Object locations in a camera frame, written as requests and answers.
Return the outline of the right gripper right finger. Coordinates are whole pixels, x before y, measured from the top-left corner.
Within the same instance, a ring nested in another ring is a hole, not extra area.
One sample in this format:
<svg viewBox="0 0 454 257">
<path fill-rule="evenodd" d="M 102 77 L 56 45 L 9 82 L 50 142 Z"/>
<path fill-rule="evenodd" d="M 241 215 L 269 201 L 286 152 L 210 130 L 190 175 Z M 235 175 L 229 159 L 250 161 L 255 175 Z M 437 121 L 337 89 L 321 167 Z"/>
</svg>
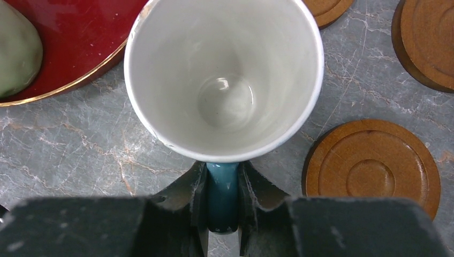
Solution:
<svg viewBox="0 0 454 257">
<path fill-rule="evenodd" d="M 290 196 L 250 162 L 238 183 L 241 256 L 448 256 L 412 200 Z"/>
</svg>

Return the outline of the blue mug white inside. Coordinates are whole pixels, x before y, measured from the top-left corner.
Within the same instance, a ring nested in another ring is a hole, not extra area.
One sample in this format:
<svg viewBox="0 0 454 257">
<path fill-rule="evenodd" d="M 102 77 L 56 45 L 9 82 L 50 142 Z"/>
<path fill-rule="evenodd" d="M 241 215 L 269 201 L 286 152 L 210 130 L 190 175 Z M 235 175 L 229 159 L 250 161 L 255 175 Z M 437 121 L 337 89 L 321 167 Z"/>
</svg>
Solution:
<svg viewBox="0 0 454 257">
<path fill-rule="evenodd" d="M 238 169 L 302 127 L 324 51 L 302 1 L 149 1 L 127 39 L 124 78 L 147 130 L 209 172 L 208 229 L 238 228 Z"/>
</svg>

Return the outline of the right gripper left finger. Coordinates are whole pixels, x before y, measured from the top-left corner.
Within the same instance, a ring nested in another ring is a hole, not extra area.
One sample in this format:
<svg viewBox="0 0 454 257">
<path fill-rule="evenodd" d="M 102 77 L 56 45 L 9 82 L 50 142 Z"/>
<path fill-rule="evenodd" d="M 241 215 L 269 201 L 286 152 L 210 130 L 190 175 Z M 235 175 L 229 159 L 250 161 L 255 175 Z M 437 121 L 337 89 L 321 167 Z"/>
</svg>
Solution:
<svg viewBox="0 0 454 257">
<path fill-rule="evenodd" d="M 207 169 L 148 196 L 29 198 L 1 225 L 1 256 L 206 256 Z"/>
</svg>

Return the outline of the red round tray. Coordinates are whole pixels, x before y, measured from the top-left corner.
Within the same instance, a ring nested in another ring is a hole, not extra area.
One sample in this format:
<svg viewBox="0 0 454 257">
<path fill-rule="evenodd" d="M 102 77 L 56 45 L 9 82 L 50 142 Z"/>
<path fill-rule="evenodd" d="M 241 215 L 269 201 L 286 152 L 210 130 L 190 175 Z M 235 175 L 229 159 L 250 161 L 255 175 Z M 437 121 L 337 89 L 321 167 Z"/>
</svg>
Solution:
<svg viewBox="0 0 454 257">
<path fill-rule="evenodd" d="M 45 99 L 99 78 L 124 56 L 128 34 L 146 4 L 129 1 L 8 1 L 37 29 L 43 44 L 39 74 L 1 99 L 8 107 Z"/>
</svg>

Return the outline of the light green mug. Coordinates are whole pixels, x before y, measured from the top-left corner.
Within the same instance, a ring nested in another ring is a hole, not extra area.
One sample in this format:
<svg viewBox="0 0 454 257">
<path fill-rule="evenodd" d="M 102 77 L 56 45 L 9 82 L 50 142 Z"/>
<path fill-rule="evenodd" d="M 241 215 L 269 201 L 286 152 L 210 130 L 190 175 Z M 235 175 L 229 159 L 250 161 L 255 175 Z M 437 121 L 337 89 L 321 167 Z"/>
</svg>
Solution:
<svg viewBox="0 0 454 257">
<path fill-rule="evenodd" d="M 1 98 L 28 87 L 37 76 L 42 59 L 43 45 L 35 26 L 1 1 Z"/>
</svg>

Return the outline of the brown wooden coaster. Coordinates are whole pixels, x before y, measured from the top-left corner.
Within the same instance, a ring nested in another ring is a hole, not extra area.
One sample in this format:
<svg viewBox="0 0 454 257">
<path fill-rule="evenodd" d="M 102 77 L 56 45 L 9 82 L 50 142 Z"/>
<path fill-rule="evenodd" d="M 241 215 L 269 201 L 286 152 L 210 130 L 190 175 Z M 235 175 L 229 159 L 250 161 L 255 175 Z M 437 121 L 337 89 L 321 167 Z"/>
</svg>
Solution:
<svg viewBox="0 0 454 257">
<path fill-rule="evenodd" d="M 391 38 L 398 60 L 415 80 L 453 93 L 453 1 L 400 1 Z"/>
<path fill-rule="evenodd" d="M 306 196 L 409 198 L 435 218 L 441 182 L 432 154 L 416 135 L 386 120 L 361 119 L 314 142 L 301 190 Z"/>
<path fill-rule="evenodd" d="M 354 0 L 303 0 L 319 29 L 334 23 L 354 3 Z"/>
</svg>

